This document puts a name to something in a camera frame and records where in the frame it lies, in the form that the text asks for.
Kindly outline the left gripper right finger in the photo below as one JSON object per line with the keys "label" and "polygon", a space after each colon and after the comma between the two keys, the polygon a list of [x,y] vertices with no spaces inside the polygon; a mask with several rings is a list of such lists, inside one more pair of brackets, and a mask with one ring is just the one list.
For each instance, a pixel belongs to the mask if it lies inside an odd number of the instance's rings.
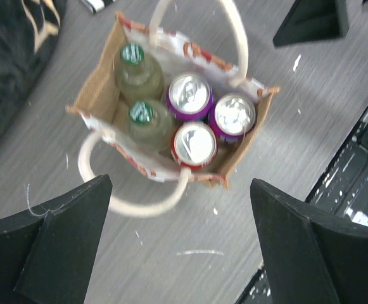
{"label": "left gripper right finger", "polygon": [[368,227],[262,179],[250,198],[274,303],[368,303]]}

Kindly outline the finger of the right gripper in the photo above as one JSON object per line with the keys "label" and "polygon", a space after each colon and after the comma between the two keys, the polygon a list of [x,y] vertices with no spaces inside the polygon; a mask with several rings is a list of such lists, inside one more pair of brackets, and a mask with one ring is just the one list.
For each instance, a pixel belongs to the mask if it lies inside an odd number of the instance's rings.
{"label": "finger of the right gripper", "polygon": [[297,0],[281,23],[272,42],[275,47],[346,37],[349,30],[346,2]]}

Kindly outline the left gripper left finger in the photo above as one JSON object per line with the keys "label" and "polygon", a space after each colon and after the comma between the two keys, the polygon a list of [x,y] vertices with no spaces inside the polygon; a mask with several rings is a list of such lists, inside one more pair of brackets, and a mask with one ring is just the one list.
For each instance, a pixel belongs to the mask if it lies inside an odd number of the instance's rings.
{"label": "left gripper left finger", "polygon": [[112,183],[93,178],[0,219],[0,303],[83,303]]}

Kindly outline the purple soda can front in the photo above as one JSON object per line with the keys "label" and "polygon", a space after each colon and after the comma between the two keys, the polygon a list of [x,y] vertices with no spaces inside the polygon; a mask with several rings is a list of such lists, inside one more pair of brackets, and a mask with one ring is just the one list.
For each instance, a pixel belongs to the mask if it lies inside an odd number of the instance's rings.
{"label": "purple soda can front", "polygon": [[222,96],[208,114],[208,124],[217,139],[225,143],[242,140],[254,127],[257,119],[255,105],[250,98],[230,93]]}

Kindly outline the purple soda can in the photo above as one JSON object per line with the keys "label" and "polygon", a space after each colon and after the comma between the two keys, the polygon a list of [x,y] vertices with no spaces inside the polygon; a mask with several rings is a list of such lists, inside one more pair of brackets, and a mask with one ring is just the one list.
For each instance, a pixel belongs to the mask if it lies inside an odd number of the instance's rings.
{"label": "purple soda can", "polygon": [[242,140],[254,127],[257,119],[255,105],[250,98],[230,93],[222,96],[208,114],[208,124],[217,139],[225,143]]}
{"label": "purple soda can", "polygon": [[167,108],[180,121],[203,120],[213,104],[213,90],[198,73],[174,77],[165,93]]}

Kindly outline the cat print canvas bag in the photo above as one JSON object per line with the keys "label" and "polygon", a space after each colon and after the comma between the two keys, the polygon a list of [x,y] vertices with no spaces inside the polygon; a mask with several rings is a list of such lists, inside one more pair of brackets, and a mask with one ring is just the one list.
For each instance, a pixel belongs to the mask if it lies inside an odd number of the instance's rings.
{"label": "cat print canvas bag", "polygon": [[[149,25],[133,22],[122,12],[115,15],[115,23],[104,46],[97,67],[82,86],[69,113],[80,115],[91,133],[84,140],[78,157],[81,178],[94,178],[90,164],[91,152],[98,141],[117,148],[122,156],[144,176],[158,182],[174,181],[176,187],[167,198],[148,205],[131,203],[111,196],[109,208],[121,215],[137,218],[156,217],[173,209],[184,194],[189,182],[200,181],[213,187],[227,186],[229,176],[249,150],[258,131],[265,122],[272,98],[278,87],[266,87],[250,78],[248,72],[248,40],[233,1],[220,5],[232,28],[236,43],[238,63],[233,65],[204,50],[180,32],[161,28],[161,20],[168,8],[168,1],[160,1]],[[115,82],[115,69],[120,48],[127,42],[136,42],[152,54],[163,68],[166,79],[185,70],[194,69],[212,81],[215,92],[233,92],[248,96],[256,104],[257,121],[251,132],[235,144],[231,153],[210,173],[181,168],[169,156],[145,151],[127,135],[125,124],[128,107]]]}

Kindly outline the red soda can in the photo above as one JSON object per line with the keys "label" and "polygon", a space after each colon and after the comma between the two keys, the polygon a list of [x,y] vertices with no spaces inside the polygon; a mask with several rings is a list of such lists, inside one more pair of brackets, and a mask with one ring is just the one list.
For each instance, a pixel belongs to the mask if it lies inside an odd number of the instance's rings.
{"label": "red soda can", "polygon": [[211,164],[217,150],[216,136],[203,122],[183,123],[171,140],[171,154],[174,161],[192,170],[199,170]]}

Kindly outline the clear bottle front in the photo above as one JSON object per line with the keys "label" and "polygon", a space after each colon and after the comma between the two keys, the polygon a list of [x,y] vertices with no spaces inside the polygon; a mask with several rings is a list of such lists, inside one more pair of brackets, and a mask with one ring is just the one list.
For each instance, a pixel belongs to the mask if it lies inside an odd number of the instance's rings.
{"label": "clear bottle front", "polygon": [[163,152],[170,149],[174,117],[158,100],[135,102],[128,111],[127,132],[138,145]]}

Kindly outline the clear bottle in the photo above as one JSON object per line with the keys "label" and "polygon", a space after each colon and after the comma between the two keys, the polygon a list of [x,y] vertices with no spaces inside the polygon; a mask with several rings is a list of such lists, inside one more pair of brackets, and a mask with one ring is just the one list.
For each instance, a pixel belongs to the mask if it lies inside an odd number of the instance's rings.
{"label": "clear bottle", "polygon": [[127,105],[137,101],[160,100],[165,87],[161,65],[141,45],[129,42],[115,55],[115,82]]}
{"label": "clear bottle", "polygon": [[128,111],[127,132],[138,145],[163,152],[170,149],[174,117],[158,100],[135,102]]}

